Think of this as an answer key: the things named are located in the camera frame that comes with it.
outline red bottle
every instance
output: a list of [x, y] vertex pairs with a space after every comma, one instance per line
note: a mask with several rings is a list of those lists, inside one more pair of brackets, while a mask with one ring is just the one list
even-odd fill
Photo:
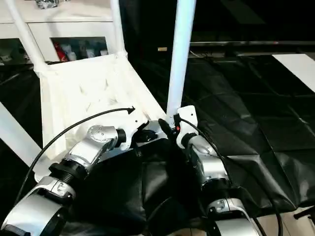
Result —
[[54, 43], [54, 47], [56, 49], [56, 52], [57, 52], [57, 55], [58, 55], [60, 61], [63, 61], [63, 62], [68, 61], [68, 58], [67, 58], [66, 54], [63, 52], [63, 50], [61, 49], [59, 44], [58, 43]]

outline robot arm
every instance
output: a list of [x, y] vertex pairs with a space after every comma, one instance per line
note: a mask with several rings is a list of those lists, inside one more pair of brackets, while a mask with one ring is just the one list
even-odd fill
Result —
[[130, 148], [131, 138], [147, 119], [136, 111], [121, 128], [92, 126], [86, 137], [49, 168], [44, 177], [8, 214], [1, 235], [57, 236], [67, 219], [76, 191], [100, 157], [114, 148]]
[[[197, 126], [193, 106], [180, 108], [178, 114]], [[215, 149], [193, 127], [183, 121], [179, 125], [176, 143], [193, 167], [202, 207], [212, 221], [210, 235], [259, 236]]]

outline black plastic sheet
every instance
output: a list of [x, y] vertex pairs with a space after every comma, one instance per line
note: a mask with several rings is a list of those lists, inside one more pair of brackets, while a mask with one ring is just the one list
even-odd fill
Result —
[[[147, 60], [133, 66], [166, 108], [170, 63]], [[2, 74], [8, 78], [13, 72]], [[0, 101], [41, 145], [39, 79], [24, 70], [0, 89]], [[222, 154], [263, 181], [281, 212], [314, 203], [314, 102], [313, 92], [270, 56], [188, 62], [183, 106], [196, 107], [199, 127]], [[198, 211], [181, 155], [160, 140], [99, 163], [78, 193], [63, 235], [164, 235], [187, 227]], [[7, 193], [1, 195], [3, 220], [27, 167], [4, 144], [1, 158], [0, 191]], [[272, 213], [255, 181], [227, 166], [246, 189], [242, 200], [249, 214]]]
[[[170, 64], [139, 61], [140, 77], [165, 108]], [[250, 168], [281, 212], [315, 199], [315, 94], [272, 56], [189, 59], [182, 105], [224, 155]], [[227, 163], [247, 189], [251, 215], [271, 213], [255, 181]]]

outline white pole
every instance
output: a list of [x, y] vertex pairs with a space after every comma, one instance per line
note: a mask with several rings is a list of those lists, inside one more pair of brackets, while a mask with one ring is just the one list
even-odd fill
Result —
[[20, 39], [22, 41], [23, 47], [29, 57], [31, 58], [32, 63], [34, 64], [35, 71], [41, 71], [47, 69], [47, 65], [44, 62], [44, 58], [35, 43], [35, 39], [30, 31], [29, 26], [24, 22], [21, 17], [19, 10], [17, 9], [15, 0], [5, 0], [7, 7], [12, 15], [15, 26], [17, 27], [20, 33]]
[[[28, 166], [31, 165], [41, 148], [14, 119], [10, 112], [0, 103], [0, 138], [17, 154]], [[52, 164], [47, 156], [42, 156], [34, 167], [38, 177], [50, 174], [48, 167]]]
[[181, 107], [182, 103], [195, 6], [196, 0], [177, 0], [171, 76], [166, 112], [169, 117], [177, 113], [177, 109]]
[[116, 53], [121, 51], [125, 53], [123, 25], [120, 15], [119, 0], [110, 0], [110, 7], [112, 10], [113, 23], [115, 27]]

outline black cable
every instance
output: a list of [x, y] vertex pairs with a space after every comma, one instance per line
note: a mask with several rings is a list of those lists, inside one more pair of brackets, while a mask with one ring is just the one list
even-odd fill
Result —
[[34, 161], [32, 162], [32, 164], [31, 164], [31, 166], [30, 166], [30, 168], [29, 168], [29, 170], [28, 170], [28, 172], [27, 172], [27, 174], [26, 174], [26, 176], [25, 176], [25, 178], [24, 178], [24, 181], [23, 181], [22, 186], [21, 186], [21, 188], [20, 188], [20, 190], [19, 190], [19, 193], [18, 193], [18, 195], [17, 195], [17, 197], [16, 197], [16, 199], [15, 199], [14, 205], [16, 205], [16, 204], [19, 202], [19, 200], [20, 200], [20, 198], [21, 198], [21, 195], [22, 195], [22, 192], [23, 192], [23, 189], [24, 189], [24, 187], [25, 187], [25, 184], [26, 184], [26, 182], [27, 182], [29, 176], [31, 175], [34, 166], [36, 165], [36, 163], [38, 162], [38, 160], [40, 159], [40, 157], [42, 156], [42, 154], [43, 154], [58, 138], [60, 138], [62, 135], [64, 135], [64, 134], [65, 134], [66, 132], [68, 132], [70, 129], [72, 129], [72, 128], [74, 128], [74, 127], [76, 127], [76, 126], [78, 126], [78, 125], [80, 125], [80, 124], [82, 124], [82, 123], [84, 123], [84, 122], [86, 122], [86, 121], [88, 121], [88, 120], [91, 120], [91, 119], [93, 119], [93, 118], [95, 118], [95, 117], [98, 117], [98, 116], [101, 116], [101, 115], [104, 115], [104, 114], [107, 114], [107, 113], [119, 112], [119, 111], [128, 111], [128, 113], [130, 114], [131, 112], [134, 111], [134, 108], [117, 108], [117, 109], [112, 109], [112, 110], [109, 110], [109, 111], [97, 113], [97, 114], [95, 114], [95, 115], [93, 115], [93, 116], [90, 116], [90, 117], [85, 118], [85, 119], [83, 119], [83, 120], [81, 120], [81, 121], [79, 121], [79, 122], [76, 122], [75, 124], [73, 124], [73, 125], [69, 126], [68, 128], [66, 128], [64, 131], [62, 131], [62, 132], [61, 132], [60, 134], [58, 134], [56, 137], [54, 137], [54, 138], [42, 149], [42, 151], [39, 152], [39, 154], [36, 156], [36, 158], [35, 158]]
[[253, 217], [252, 219], [254, 220], [255, 224], [257, 225], [257, 227], [258, 227], [258, 229], [259, 229], [259, 231], [260, 231], [260, 233], [261, 233], [261, 236], [267, 236], [267, 235], [266, 235], [266, 232], [264, 231], [263, 227], [261, 226], [261, 224], [260, 224], [260, 222], [257, 220], [257, 218], [256, 218], [256, 217]]
[[242, 164], [238, 163], [237, 161], [235, 161], [234, 159], [228, 157], [228, 156], [223, 156], [219, 153], [217, 147], [214, 145], [213, 141], [208, 138], [200, 129], [198, 129], [194, 124], [192, 124], [191, 122], [180, 118], [181, 121], [189, 124], [191, 127], [193, 127], [195, 130], [198, 131], [198, 133], [205, 139], [207, 140], [207, 142], [209, 142], [213, 149], [216, 151], [218, 158], [220, 158], [224, 164], [223, 160], [229, 160], [230, 162], [232, 162], [233, 164], [237, 165], [238, 167], [240, 167], [241, 169], [243, 169], [245, 172], [247, 172], [247, 174], [249, 174], [251, 177], [253, 177], [253, 179], [256, 181], [256, 183], [259, 185], [260, 189], [265, 193], [265, 195], [267, 196], [268, 200], [271, 203], [272, 209], [274, 210], [276, 217], [277, 217], [277, 222], [278, 222], [278, 236], [283, 236], [283, 225], [282, 225], [282, 218], [281, 215], [279, 213], [279, 210], [276, 206], [275, 201], [272, 199], [270, 193], [267, 191], [267, 189], [264, 187], [264, 185], [262, 184], [262, 182], [252, 173], [251, 170], [249, 170], [248, 168], [246, 168], [245, 166], [243, 166]]

